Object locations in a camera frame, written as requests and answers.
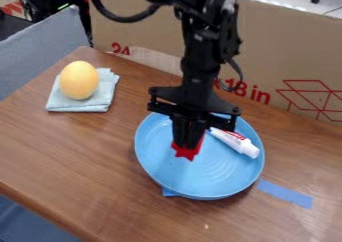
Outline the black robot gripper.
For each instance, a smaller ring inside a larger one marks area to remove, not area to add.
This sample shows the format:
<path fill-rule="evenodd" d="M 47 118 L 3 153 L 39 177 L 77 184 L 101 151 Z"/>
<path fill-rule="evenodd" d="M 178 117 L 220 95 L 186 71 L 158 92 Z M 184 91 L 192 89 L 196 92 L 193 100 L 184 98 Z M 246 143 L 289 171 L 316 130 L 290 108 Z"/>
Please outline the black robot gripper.
<path fill-rule="evenodd" d="M 188 147 L 189 135 L 189 148 L 196 149 L 210 127 L 236 130 L 242 111 L 214 91 L 222 64 L 213 55 L 186 54 L 181 60 L 181 84 L 149 89 L 147 109 L 171 118 L 178 147 Z"/>

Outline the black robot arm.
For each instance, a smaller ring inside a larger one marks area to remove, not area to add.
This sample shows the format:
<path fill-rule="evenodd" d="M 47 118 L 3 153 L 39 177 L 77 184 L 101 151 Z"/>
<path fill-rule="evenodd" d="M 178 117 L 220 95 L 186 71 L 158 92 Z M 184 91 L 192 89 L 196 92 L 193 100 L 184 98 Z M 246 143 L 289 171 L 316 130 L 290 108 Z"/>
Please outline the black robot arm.
<path fill-rule="evenodd" d="M 214 92 L 221 65 L 234 63 L 242 40 L 238 35 L 237 0 L 147 0 L 173 5 L 182 21 L 185 56 L 182 84 L 153 87 L 150 111 L 173 121 L 174 143 L 184 149 L 198 147 L 206 129 L 236 129 L 241 110 Z"/>

